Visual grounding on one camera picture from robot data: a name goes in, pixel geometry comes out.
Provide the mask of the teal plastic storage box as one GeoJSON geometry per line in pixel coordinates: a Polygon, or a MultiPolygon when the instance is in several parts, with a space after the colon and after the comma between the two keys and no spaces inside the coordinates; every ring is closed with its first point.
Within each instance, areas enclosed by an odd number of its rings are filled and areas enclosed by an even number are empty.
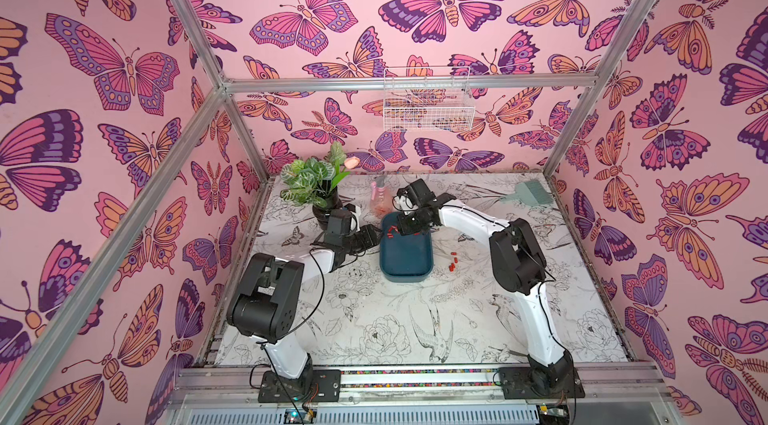
{"type": "Polygon", "coordinates": [[[401,235],[396,213],[386,215],[381,225],[379,266],[384,277],[393,283],[424,281],[434,267],[430,232],[401,235]]]}

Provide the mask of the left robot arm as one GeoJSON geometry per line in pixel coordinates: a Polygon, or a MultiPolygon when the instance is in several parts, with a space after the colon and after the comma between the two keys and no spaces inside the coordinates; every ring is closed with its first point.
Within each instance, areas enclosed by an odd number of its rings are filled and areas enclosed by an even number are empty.
{"type": "Polygon", "coordinates": [[[381,229],[361,225],[348,208],[331,212],[327,228],[303,254],[277,257],[263,252],[248,260],[226,311],[227,324],[264,348],[269,366],[284,383],[304,385],[312,378],[309,352],[300,345],[296,331],[299,298],[305,282],[324,280],[381,242],[381,229]]]}

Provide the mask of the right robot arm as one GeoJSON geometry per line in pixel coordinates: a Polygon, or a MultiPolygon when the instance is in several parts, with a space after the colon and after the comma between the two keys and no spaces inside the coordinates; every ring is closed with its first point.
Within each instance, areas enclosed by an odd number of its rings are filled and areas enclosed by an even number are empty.
{"type": "Polygon", "coordinates": [[[546,259],[526,220],[493,217],[451,194],[431,191],[419,194],[401,188],[393,205],[399,211],[398,230],[403,235],[449,227],[488,248],[494,279],[517,304],[533,378],[553,388],[574,370],[572,355],[551,316],[546,259]]]}

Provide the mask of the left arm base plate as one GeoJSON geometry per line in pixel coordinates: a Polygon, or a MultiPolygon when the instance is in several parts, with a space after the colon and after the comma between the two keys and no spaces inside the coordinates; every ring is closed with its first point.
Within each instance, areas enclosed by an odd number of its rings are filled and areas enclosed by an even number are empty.
{"type": "Polygon", "coordinates": [[[274,372],[264,373],[259,386],[259,403],[338,402],[341,392],[341,371],[338,369],[311,370],[296,379],[280,377],[274,372]]]}

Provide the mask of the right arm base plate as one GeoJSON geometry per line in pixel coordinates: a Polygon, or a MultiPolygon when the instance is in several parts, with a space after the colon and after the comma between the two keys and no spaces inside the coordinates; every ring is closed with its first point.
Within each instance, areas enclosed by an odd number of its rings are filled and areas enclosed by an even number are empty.
{"type": "Polygon", "coordinates": [[[531,367],[502,367],[496,381],[507,400],[559,400],[561,398],[583,399],[586,397],[581,380],[570,367],[556,371],[531,367]]]}

